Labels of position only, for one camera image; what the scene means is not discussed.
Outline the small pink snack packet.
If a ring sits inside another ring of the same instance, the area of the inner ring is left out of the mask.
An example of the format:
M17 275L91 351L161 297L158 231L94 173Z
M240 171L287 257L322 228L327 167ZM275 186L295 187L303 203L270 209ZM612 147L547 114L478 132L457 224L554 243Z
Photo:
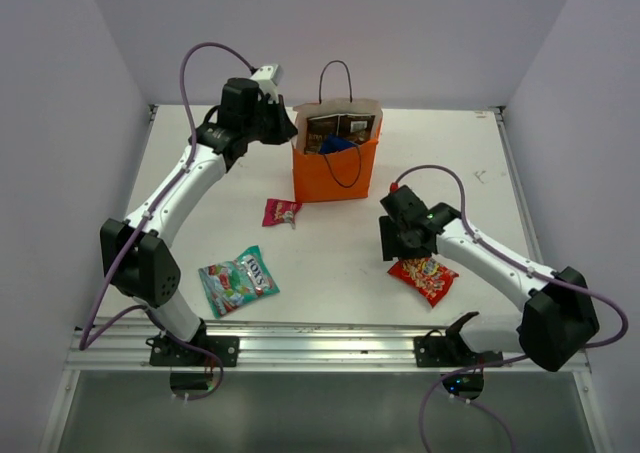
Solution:
M302 204L299 202L269 198L266 200L262 226L287 224L295 229L296 215L301 208Z

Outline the brown snack bag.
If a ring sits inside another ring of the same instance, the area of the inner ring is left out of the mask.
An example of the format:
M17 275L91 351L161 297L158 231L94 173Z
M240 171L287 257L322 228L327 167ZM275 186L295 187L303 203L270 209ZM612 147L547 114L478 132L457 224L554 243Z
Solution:
M319 154L319 148L329 135L362 145L371 139L374 115L332 114L307 119L305 154Z

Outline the green Fox's candy bag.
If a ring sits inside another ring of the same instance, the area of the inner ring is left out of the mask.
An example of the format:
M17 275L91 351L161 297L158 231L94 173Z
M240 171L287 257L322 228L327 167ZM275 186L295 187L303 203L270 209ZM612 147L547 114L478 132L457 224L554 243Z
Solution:
M280 292L258 245L233 260L199 268L198 274L216 319Z

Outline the orange paper bag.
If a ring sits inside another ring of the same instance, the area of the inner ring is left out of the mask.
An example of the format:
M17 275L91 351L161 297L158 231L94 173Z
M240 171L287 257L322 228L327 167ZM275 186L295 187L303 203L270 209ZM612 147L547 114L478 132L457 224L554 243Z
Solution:
M332 65L344 68L347 81L347 94L344 97L329 97L323 94L325 74ZM321 70L317 100L296 106L294 112L294 125L298 130L297 136L292 140L295 200L300 203L314 203L366 198L381 134L383 113L380 103L375 99L356 96L349 67L342 60L332 60ZM303 148L307 119L332 114L374 115L371 139L338 153L305 154Z

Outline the blue sea salt chips bag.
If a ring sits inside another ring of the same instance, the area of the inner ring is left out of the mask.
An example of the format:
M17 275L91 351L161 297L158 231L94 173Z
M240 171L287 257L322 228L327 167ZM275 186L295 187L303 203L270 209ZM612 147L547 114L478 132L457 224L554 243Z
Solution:
M357 144L348 139L335 135L329 135L321 144L318 153L321 155L329 155L345 151L350 148L357 147Z

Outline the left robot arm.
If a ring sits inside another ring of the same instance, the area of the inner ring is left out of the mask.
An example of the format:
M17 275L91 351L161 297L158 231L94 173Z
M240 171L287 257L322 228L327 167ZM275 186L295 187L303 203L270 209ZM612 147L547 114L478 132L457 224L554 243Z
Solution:
M125 219L107 220L100 230L109 285L147 308L175 338L172 352L185 365L208 352L199 335L202 321L179 291L180 268L171 246L204 194L233 167L250 143L281 145L296 135L276 66L249 78L231 78L221 101L195 129L176 166L153 194Z

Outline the red snack bag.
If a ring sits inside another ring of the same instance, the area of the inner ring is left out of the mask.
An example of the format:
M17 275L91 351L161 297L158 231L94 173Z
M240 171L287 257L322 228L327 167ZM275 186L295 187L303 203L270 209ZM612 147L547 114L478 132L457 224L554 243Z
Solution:
M398 260L387 273L415 289L431 307L450 291L459 274L433 258Z

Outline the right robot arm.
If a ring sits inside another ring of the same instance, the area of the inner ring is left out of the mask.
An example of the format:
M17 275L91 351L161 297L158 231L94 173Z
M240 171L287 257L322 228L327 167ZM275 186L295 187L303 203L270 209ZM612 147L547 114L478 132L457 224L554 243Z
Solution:
M443 335L424 336L419 347L442 366L470 366L525 355L546 371L556 372L599 330L586 280L577 270L555 271L528 260L486 237L446 203L427 207L408 187L380 201L384 260L452 260L504 295L518 317L484 319L471 311L449 325Z

